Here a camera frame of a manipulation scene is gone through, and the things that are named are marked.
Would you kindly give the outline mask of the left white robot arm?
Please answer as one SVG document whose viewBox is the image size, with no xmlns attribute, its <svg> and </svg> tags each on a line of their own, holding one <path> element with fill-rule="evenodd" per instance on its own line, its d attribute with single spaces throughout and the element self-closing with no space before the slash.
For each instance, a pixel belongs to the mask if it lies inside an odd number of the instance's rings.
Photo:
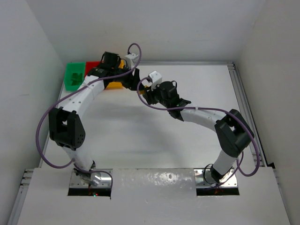
<svg viewBox="0 0 300 225">
<path fill-rule="evenodd" d="M 128 52 L 122 59 L 118 54 L 105 52 L 96 67 L 89 70 L 79 89 L 64 98 L 64 104 L 48 113 L 50 139 L 69 156 L 76 170 L 89 174 L 95 167 L 84 146 L 86 132 L 82 117 L 86 109 L 110 83 L 136 90 L 139 82 L 141 56 Z"/>
</svg>

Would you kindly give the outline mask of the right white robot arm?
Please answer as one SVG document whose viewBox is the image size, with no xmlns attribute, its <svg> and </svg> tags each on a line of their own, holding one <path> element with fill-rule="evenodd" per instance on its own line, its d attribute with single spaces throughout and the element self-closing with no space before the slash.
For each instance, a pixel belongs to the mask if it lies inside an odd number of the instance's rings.
<svg viewBox="0 0 300 225">
<path fill-rule="evenodd" d="M 191 101 L 179 97 L 176 82 L 166 81 L 155 88 L 147 87 L 143 98 L 148 105 L 161 104 L 171 117 L 192 122 L 216 132 L 221 152 L 210 167 L 208 182 L 219 183 L 233 163 L 254 138 L 254 133 L 239 111 L 225 113 L 217 110 L 201 110 Z"/>
</svg>

